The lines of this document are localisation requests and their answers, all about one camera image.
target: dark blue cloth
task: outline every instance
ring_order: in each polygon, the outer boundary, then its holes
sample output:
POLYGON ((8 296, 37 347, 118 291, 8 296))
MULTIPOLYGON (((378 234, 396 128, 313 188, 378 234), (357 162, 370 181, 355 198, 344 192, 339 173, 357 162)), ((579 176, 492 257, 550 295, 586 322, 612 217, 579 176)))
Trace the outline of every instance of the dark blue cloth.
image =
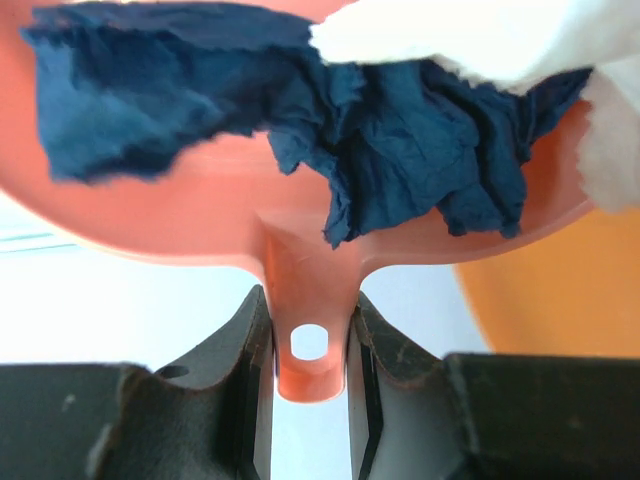
POLYGON ((154 178, 203 139, 267 130, 282 172, 306 163, 328 179, 334 247, 433 207, 453 235, 516 235, 520 167, 589 76, 516 97, 431 61, 327 67, 307 20, 237 4, 83 3, 34 16, 23 37, 55 179, 154 178))

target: orange background object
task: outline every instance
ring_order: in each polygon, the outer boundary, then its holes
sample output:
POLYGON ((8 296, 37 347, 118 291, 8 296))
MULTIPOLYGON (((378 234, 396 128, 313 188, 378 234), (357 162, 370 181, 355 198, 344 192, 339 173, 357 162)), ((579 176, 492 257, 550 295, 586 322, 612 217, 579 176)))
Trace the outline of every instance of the orange background object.
POLYGON ((640 211, 593 211, 528 247, 456 266, 498 352, 640 356, 640 211))
MULTIPOLYGON (((579 187, 575 147, 585 131, 576 105, 538 142, 526 166, 530 194, 523 233, 453 238, 437 212, 374 232, 332 251, 322 237, 327 182, 307 168, 278 172, 264 135, 220 137, 185 152, 156 183, 119 179, 89 188, 54 184, 36 134, 34 57, 18 29, 34 5, 0 2, 0 192, 75 242, 145 262, 230 265, 263 282, 274 321, 278 389, 291 401, 316 402, 344 388, 345 341, 362 280, 397 264, 476 260, 526 245, 591 209, 579 187), (303 361, 291 353, 291 332, 317 324, 329 333, 328 354, 303 361)), ((270 0, 262 5, 321 20, 342 0, 270 0)), ((429 285, 424 286, 425 295, 429 285)))

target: white cloth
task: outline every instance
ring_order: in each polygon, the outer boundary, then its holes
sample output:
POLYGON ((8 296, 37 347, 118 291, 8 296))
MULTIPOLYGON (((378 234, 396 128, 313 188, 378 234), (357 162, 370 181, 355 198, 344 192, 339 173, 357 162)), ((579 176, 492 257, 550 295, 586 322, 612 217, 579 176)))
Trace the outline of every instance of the white cloth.
POLYGON ((594 67, 584 190, 607 210, 640 206, 640 0, 360 0, 311 34, 328 63, 432 58, 513 92, 594 67))

